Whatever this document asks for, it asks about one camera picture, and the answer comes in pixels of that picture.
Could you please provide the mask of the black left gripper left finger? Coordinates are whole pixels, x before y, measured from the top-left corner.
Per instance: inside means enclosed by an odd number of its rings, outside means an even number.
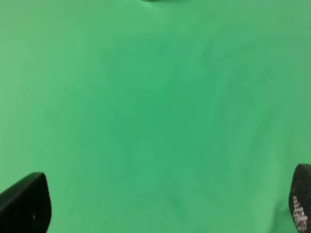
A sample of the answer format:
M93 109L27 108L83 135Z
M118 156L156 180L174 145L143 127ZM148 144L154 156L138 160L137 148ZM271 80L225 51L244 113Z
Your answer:
M0 194L2 233L46 233L52 218L52 202L43 172L25 176Z

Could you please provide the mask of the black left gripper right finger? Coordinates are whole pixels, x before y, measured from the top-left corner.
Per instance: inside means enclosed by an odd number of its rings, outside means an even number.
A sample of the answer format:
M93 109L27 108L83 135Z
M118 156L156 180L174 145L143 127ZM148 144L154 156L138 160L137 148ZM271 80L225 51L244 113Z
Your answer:
M311 165L298 164L294 170L289 209L299 233L311 232Z

